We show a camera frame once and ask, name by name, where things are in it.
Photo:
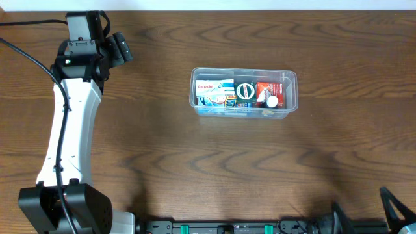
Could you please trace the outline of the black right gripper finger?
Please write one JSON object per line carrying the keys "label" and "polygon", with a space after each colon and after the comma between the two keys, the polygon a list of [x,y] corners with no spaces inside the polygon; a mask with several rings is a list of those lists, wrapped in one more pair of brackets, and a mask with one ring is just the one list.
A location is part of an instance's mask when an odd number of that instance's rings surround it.
{"label": "black right gripper finger", "polygon": [[404,226],[415,223],[415,212],[398,200],[386,187],[380,188],[380,197],[391,233],[398,233]]}
{"label": "black right gripper finger", "polygon": [[333,234],[357,234],[350,219],[345,215],[341,206],[334,202],[332,204],[332,233]]}

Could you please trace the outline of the white Panadol box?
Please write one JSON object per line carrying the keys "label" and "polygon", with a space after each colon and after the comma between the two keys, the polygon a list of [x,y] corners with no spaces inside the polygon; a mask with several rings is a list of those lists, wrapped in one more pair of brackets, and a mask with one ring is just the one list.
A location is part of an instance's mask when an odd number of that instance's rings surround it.
{"label": "white Panadol box", "polygon": [[233,96],[235,85],[233,79],[196,80],[196,96]]}

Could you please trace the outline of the blue toothpaste box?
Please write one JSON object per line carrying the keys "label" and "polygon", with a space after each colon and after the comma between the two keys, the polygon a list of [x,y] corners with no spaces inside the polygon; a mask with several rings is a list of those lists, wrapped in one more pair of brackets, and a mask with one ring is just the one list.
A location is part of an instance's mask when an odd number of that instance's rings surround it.
{"label": "blue toothpaste box", "polygon": [[217,114],[233,111],[246,111],[254,108],[254,103],[240,103],[236,96],[215,95],[198,97],[199,114]]}

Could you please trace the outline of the clear plastic container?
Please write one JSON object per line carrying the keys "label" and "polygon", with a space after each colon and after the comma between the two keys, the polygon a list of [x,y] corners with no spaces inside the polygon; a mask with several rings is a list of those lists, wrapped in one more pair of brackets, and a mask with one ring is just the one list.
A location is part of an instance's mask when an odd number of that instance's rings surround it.
{"label": "clear plastic container", "polygon": [[[196,80],[233,79],[235,83],[254,82],[255,89],[258,82],[281,83],[285,95],[285,108],[269,109],[256,107],[246,111],[233,111],[217,114],[199,114],[198,96],[196,96]],[[259,70],[243,68],[194,68],[190,79],[189,103],[197,114],[202,116],[227,116],[234,118],[271,118],[283,119],[298,108],[297,76],[290,70]]]}

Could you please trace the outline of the dark green small box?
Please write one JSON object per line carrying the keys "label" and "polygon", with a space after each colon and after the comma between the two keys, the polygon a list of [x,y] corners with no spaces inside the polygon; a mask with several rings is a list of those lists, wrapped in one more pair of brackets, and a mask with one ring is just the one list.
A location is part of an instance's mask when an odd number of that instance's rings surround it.
{"label": "dark green small box", "polygon": [[237,104],[256,102],[256,89],[254,82],[235,83]]}

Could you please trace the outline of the dark bottle white cap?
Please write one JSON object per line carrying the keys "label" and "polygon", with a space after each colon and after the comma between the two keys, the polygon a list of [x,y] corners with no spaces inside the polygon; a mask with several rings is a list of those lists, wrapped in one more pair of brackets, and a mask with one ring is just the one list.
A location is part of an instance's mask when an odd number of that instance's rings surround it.
{"label": "dark bottle white cap", "polygon": [[265,102],[261,104],[262,108],[275,109],[278,107],[279,99],[276,96],[269,96]]}

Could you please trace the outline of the red white medicine box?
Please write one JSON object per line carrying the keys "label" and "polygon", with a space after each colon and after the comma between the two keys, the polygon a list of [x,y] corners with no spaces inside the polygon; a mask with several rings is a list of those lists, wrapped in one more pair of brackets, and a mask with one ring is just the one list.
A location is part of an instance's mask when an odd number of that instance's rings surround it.
{"label": "red white medicine box", "polygon": [[285,108],[285,95],[281,83],[258,82],[256,84],[256,91],[256,107],[261,107],[261,104],[265,102],[269,96],[276,96],[279,99],[279,104],[276,109]]}

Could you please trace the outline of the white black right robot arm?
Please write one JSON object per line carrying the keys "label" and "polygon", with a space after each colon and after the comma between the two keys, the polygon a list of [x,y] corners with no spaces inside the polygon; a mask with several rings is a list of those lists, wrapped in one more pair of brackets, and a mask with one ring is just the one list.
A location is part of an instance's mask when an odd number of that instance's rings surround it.
{"label": "white black right robot arm", "polygon": [[385,213],[384,221],[353,221],[347,217],[341,206],[334,202],[329,215],[308,223],[307,232],[316,234],[415,233],[415,212],[385,187],[380,188],[380,197]]}

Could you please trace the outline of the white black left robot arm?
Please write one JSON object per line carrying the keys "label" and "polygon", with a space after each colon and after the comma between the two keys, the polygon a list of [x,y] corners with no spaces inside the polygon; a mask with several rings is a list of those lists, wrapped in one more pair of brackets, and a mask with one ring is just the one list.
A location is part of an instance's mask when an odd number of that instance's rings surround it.
{"label": "white black left robot arm", "polygon": [[55,110],[45,161],[18,205],[38,233],[134,233],[135,216],[93,187],[94,120],[109,70],[133,59],[124,35],[64,42],[50,72]]}

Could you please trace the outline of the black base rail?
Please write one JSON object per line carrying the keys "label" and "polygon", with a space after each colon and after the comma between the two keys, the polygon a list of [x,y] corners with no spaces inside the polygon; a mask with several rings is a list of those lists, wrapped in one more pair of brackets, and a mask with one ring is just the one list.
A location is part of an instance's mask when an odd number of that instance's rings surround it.
{"label": "black base rail", "polygon": [[308,234],[311,221],[286,219],[277,222],[173,222],[156,220],[136,226],[138,234]]}

